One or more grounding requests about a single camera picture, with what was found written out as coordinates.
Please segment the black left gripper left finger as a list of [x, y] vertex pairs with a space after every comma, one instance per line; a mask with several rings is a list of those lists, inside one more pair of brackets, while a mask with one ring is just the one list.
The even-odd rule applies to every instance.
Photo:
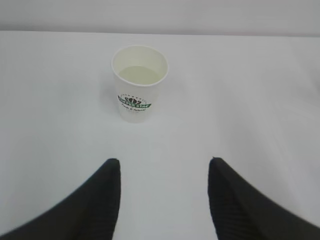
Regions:
[[121, 165], [103, 165], [71, 195], [2, 240], [111, 240], [121, 202]]

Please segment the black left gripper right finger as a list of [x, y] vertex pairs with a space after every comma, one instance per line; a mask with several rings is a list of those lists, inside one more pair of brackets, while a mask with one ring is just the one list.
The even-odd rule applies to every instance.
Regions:
[[208, 200], [219, 240], [318, 240], [319, 227], [281, 207], [222, 158], [208, 167]]

